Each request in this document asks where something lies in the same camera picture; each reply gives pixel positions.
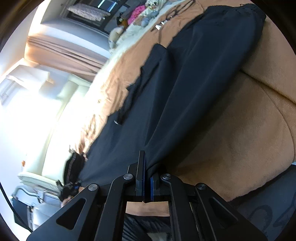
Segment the person's left hand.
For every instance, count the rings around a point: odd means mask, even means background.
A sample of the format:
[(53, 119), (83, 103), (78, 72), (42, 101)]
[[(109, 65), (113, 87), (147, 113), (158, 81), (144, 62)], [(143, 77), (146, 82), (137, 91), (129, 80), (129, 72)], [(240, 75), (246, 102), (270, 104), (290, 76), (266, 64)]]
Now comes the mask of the person's left hand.
[[(79, 187), (78, 193), (83, 191), (84, 187)], [(76, 195), (69, 195), (67, 198), (65, 198), (61, 203), (61, 208), (63, 208), (68, 202), (70, 202)]]

